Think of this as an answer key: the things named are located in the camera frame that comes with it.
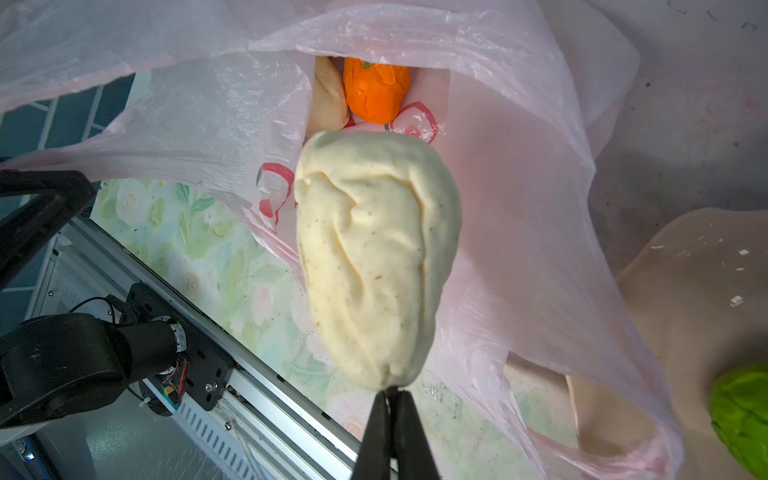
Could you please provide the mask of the green fake fruit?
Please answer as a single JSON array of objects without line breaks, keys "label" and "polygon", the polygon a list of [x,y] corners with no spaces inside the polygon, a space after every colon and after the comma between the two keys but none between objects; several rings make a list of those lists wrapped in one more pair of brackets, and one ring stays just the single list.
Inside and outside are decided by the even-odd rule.
[{"label": "green fake fruit", "polygon": [[767,478],[767,365],[720,376],[709,399],[711,424],[735,460],[756,479]]}]

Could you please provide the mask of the pink plastic bag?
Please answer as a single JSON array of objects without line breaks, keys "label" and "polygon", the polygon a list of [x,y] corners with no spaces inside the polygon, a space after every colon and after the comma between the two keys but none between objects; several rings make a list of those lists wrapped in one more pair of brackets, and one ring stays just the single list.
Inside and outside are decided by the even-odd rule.
[{"label": "pink plastic bag", "polygon": [[[1,108],[150,71],[150,90],[82,144],[19,170],[162,179],[225,203],[292,267],[294,169],[317,56],[444,69],[435,148],[461,195],[459,254],[428,366],[517,442],[543,478],[672,479],[680,429],[659,365],[596,238],[592,150],[611,135],[638,52],[580,1],[5,1]],[[509,353],[602,383],[654,434],[619,457],[529,429],[502,373]]]}]

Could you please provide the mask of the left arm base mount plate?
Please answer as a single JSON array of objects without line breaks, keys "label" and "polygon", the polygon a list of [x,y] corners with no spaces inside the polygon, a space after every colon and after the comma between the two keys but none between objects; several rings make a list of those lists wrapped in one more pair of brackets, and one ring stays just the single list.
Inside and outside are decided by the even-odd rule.
[{"label": "left arm base mount plate", "polygon": [[164,322],[174,333],[184,334],[174,348],[174,360],[150,376],[149,384],[175,409],[190,398],[202,409],[213,410],[226,391],[235,366],[233,358],[149,286],[134,284],[128,293],[127,304],[136,312],[140,324]]}]

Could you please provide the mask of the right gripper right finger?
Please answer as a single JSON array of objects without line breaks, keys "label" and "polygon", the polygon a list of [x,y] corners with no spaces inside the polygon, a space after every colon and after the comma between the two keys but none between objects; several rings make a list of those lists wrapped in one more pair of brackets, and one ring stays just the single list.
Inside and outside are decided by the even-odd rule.
[{"label": "right gripper right finger", "polygon": [[440,475],[410,392],[392,397],[392,452],[403,480],[439,480]]}]

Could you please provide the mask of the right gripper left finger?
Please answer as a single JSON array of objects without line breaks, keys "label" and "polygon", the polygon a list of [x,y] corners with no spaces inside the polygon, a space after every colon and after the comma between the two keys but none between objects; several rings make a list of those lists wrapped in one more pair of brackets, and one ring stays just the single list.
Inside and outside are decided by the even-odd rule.
[{"label": "right gripper left finger", "polygon": [[379,391],[372,404],[351,480],[389,480],[393,458],[393,413],[398,390]]}]

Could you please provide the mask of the pale yellow fake fruit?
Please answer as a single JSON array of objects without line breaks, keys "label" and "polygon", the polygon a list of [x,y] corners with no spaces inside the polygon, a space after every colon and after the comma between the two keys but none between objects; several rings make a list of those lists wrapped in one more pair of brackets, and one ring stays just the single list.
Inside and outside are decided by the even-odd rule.
[{"label": "pale yellow fake fruit", "polygon": [[411,384],[459,245],[449,169],[418,138],[325,131],[303,148],[294,193],[309,310],[331,357],[362,388]]}]

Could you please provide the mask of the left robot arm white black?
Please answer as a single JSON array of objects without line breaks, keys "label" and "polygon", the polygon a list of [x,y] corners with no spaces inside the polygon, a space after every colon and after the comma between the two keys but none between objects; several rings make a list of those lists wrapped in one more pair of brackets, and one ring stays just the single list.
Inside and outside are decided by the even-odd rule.
[{"label": "left robot arm white black", "polygon": [[[4,197],[30,196],[1,222],[8,282],[95,197],[79,171],[4,170]],[[187,346],[181,325],[121,325],[87,313],[36,317],[1,338],[1,426],[36,425],[113,403],[127,387],[172,368]]]}]

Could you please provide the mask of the orange fake tangerine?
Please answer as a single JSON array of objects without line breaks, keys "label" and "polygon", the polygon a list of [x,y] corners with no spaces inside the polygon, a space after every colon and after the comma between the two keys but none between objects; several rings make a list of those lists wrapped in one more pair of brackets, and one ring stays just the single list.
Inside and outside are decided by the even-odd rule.
[{"label": "orange fake tangerine", "polygon": [[343,84],[351,112],[365,122],[391,123],[410,89],[410,69],[357,58],[344,59]]}]

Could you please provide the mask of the peach scalloped bowl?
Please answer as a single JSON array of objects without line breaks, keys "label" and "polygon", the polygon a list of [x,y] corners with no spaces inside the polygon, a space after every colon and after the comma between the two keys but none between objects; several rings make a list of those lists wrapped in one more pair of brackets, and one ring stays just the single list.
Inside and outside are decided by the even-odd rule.
[{"label": "peach scalloped bowl", "polygon": [[714,382],[767,365],[767,214],[706,208],[657,233],[619,288],[667,381],[686,457],[683,479],[756,479],[719,440]]}]

